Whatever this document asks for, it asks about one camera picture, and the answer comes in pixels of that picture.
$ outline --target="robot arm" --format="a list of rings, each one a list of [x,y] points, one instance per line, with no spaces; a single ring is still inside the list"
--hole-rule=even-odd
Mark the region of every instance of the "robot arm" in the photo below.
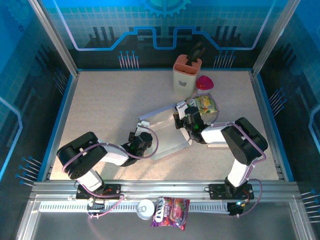
[[[224,188],[226,195],[232,198],[247,183],[255,160],[268,148],[266,139],[244,117],[234,123],[207,125],[196,106],[187,107],[180,102],[176,110],[175,127],[185,128],[192,140],[200,144],[226,142],[229,146],[235,159]]]
[[[130,166],[139,159],[137,157],[143,157],[145,150],[151,147],[152,140],[151,134],[139,125],[135,133],[130,133],[128,143],[121,146],[100,143],[93,132],[87,132],[61,147],[57,156],[62,165],[66,166],[63,169],[70,179],[77,180],[91,192],[99,192],[104,189],[104,181],[93,170],[98,162],[113,163],[121,167]]]

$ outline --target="glass panel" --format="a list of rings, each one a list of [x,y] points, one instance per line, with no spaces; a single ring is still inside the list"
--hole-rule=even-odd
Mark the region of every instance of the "glass panel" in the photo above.
[[[44,0],[80,69],[172,68],[198,41],[205,68],[252,68],[286,0]]]
[[[320,181],[320,4],[301,1],[262,68],[274,119],[296,181]]]
[[[5,240],[16,236],[70,73],[28,1],[0,5],[0,32],[0,239]]]

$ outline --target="enclosure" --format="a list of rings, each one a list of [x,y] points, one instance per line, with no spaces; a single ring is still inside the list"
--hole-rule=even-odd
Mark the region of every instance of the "enclosure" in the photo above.
[[[0,11],[1,239],[318,239],[319,1],[4,0]],[[250,175],[263,190],[249,180],[260,202],[239,219],[209,210],[236,201],[205,191],[224,184],[231,149],[175,128],[186,97],[174,65],[199,42],[196,75],[212,79],[218,106],[205,122],[244,117],[268,144]],[[141,121],[159,139],[144,156],[156,154],[98,162],[125,199],[88,218],[58,149],[87,132],[122,146]],[[190,199],[185,232],[137,218],[142,199],[161,196]]]

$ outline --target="speckled tabletop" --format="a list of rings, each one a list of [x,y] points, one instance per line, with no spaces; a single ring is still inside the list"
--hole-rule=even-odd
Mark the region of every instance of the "speckled tabletop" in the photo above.
[[[217,122],[245,117],[266,138],[248,72],[201,71],[200,75],[214,82],[211,94],[220,110]],[[81,72],[60,147],[89,131],[102,141],[126,143],[139,116],[182,100],[173,93],[172,78],[170,70]],[[271,150],[265,153],[267,160],[259,163],[250,177],[277,180]],[[129,167],[100,162],[94,169],[104,180],[223,180],[233,162],[228,148],[208,148],[194,142],[157,161],[141,159]],[[69,179],[57,158],[50,179]]]

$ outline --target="purple cable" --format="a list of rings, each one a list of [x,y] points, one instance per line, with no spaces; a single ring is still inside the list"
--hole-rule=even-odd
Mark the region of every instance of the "purple cable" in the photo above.
[[[219,117],[219,107],[218,107],[218,105],[217,105],[217,102],[214,100],[214,98],[211,96],[210,93],[208,93],[208,94],[200,93],[200,94],[196,94],[196,95],[190,97],[184,104],[181,105],[181,108],[182,108],[183,106],[185,106],[186,104],[190,103],[191,99],[194,99],[194,98],[196,98],[196,97],[201,97],[201,96],[207,96],[207,97],[209,97],[209,98],[214,102],[214,104],[215,104],[216,115],[215,115],[215,118],[213,119],[213,121],[211,122],[211,125],[212,125],[212,124],[214,124],[214,122],[215,122],[215,121],[218,119],[218,117]]]
[[[260,202],[260,199],[261,199],[261,196],[262,196],[262,183],[261,183],[261,181],[260,181],[259,179],[256,179],[256,178],[252,178],[252,179],[250,179],[250,181],[257,181],[257,182],[259,182],[259,184],[260,184],[260,194],[259,194],[256,202],[254,203],[254,205],[253,205],[248,211],[246,211],[246,212],[244,212],[244,213],[242,213],[242,214],[237,214],[237,217],[238,217],[238,218],[243,217],[243,216],[249,214],[249,213],[257,206],[257,204]]]
[[[118,206],[118,205],[123,201],[123,199],[125,198],[125,195],[124,195],[124,194],[121,194],[121,193],[119,193],[119,194],[112,194],[112,195],[99,195],[99,194],[96,194],[96,193],[90,191],[88,188],[86,188],[85,185],[82,185],[82,184],[81,184],[81,186],[82,186],[82,187],[84,188],[84,190],[86,190],[89,194],[91,194],[92,196],[95,196],[95,197],[97,197],[97,198],[109,199],[109,198],[114,198],[114,197],[121,197],[121,198],[119,199],[119,201],[118,201],[115,205],[113,205],[108,211],[105,211],[105,212],[103,212],[103,213],[100,213],[99,215],[90,215],[90,214],[87,212],[87,214],[88,214],[90,217],[92,217],[92,218],[99,218],[99,217],[102,217],[102,216],[110,213],[110,212],[111,212],[114,208],[116,208],[116,206]]]
[[[260,163],[264,160],[267,159],[266,154],[260,149],[260,147],[258,147],[257,144],[255,144],[254,141],[252,141],[252,139],[242,130],[242,128],[240,126],[238,126],[237,124],[233,123],[233,122],[226,122],[226,123],[222,123],[222,124],[218,124],[218,125],[211,125],[212,128],[218,128],[218,127],[223,127],[223,126],[234,126],[236,129],[239,130],[240,133],[242,133],[242,135],[248,140],[249,143],[251,143],[251,145],[261,154],[262,158],[261,159],[257,159],[256,161],[252,161],[252,165],[249,167],[248,172],[245,175],[245,179],[248,179],[249,175],[251,174],[253,168],[255,167],[255,165],[257,163]]]
[[[66,171],[66,168],[71,164],[73,163],[75,160],[77,160],[80,156],[82,156],[84,153],[88,152],[89,150],[91,149],[94,149],[98,146],[111,146],[113,148],[116,148],[116,149],[119,149],[120,151],[124,152],[125,154],[127,154],[128,156],[132,157],[132,158],[135,158],[135,159],[148,159],[150,157],[152,157],[153,155],[156,154],[157,150],[158,150],[158,147],[159,147],[159,139],[158,139],[158,136],[157,134],[150,128],[146,127],[146,126],[140,126],[140,128],[143,128],[143,129],[147,129],[148,131],[152,132],[153,135],[155,136],[155,140],[156,140],[156,147],[153,151],[153,153],[151,153],[149,156],[135,156],[129,152],[127,152],[126,150],[120,148],[119,146],[117,145],[114,145],[112,143],[105,143],[105,142],[102,142],[102,143],[96,143],[94,145],[91,145],[89,147],[87,147],[86,149],[84,149],[83,151],[79,152],[77,155],[75,155],[73,158],[71,158],[69,161],[66,162],[65,165],[63,165],[62,167],[62,171],[65,172]]]

